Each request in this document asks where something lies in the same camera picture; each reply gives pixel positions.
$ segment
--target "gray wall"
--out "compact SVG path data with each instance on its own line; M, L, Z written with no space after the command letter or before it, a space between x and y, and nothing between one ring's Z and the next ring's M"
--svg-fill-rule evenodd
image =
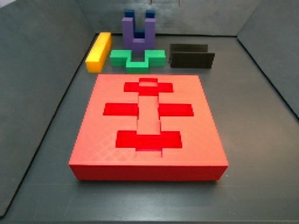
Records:
M299 116L299 1L265 0L238 35Z
M10 3L12 3L15 0L0 0L0 8L7 6Z
M125 9L137 12L145 26L146 9L157 10L157 32L238 36L261 0L78 0L95 32L122 32Z
M95 32L72 0L8 4L0 32L2 216Z

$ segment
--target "yellow bar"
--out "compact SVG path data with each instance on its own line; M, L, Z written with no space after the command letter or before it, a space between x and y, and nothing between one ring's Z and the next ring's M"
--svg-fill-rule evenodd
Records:
M86 60L87 69L91 74L98 74L102 72L111 45L111 32L102 32L98 35L98 40L90 50L89 57Z

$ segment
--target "purple block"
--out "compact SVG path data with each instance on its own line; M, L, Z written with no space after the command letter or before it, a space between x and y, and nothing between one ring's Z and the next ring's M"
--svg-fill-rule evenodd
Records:
M145 20L145 38L135 38L135 21L131 17L125 17L122 24L125 48L137 53L155 49L155 18Z

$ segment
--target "toy block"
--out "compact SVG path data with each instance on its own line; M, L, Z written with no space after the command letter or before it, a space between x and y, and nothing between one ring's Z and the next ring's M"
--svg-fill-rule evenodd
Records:
M149 60L127 61L126 72L129 74L149 74Z
M146 18L155 18L155 10L147 10L145 13Z
M146 18L155 18L155 11L147 10L145 14ZM135 31L135 39L146 38L146 29L137 29L137 13L134 10L126 10L126 18L134 19L134 31Z
M214 57L209 45L171 44L171 67L211 68Z
M133 61L131 50L113 50L110 54L113 67L126 67L129 74L149 74L150 67L162 67L166 64L165 50L146 50L145 61Z
M122 20L123 25L123 40L125 48L137 53L145 50L155 49L155 18L147 17L145 20L145 34L143 31L137 31L135 16L125 17Z
M135 29L135 39L146 38L146 29Z
M113 50L110 54L110 63L113 67L125 67L127 61L131 61L133 51L131 50Z
M98 40L90 50L86 59L87 69L90 73L101 73L106 64L109 51L113 45L111 32L102 32Z
M149 59L151 67L163 67L166 65L165 50L145 50L145 57Z
M99 75L70 168L79 180L221 179L229 160L199 76Z
M135 18L137 12L134 10L126 10L126 18Z

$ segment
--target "green block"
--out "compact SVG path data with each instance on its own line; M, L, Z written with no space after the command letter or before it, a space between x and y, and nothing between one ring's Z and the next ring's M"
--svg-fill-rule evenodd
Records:
M145 59L149 60L150 67L165 67L166 65L165 50L145 50Z
M129 74L149 74L149 61L127 60L126 72Z
M110 64L113 67L125 67L127 60L131 60L131 50L113 50L110 54Z

